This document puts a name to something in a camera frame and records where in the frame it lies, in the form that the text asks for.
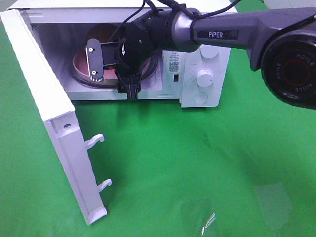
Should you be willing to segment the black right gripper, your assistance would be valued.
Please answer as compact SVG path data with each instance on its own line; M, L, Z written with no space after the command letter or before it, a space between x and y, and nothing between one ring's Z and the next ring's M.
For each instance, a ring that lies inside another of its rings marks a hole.
M120 40L115 66L118 79L117 92L126 94L127 100L138 99L141 90L141 73L145 62L157 50L172 50L172 16L141 16L120 29Z

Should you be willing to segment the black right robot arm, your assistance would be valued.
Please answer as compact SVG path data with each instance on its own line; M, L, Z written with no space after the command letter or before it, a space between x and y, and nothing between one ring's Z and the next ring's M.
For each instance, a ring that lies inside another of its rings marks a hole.
M243 49L281 101L316 107L316 10L313 7L219 14L196 9L148 11L127 24L115 50L126 75L157 50L194 52L201 45Z

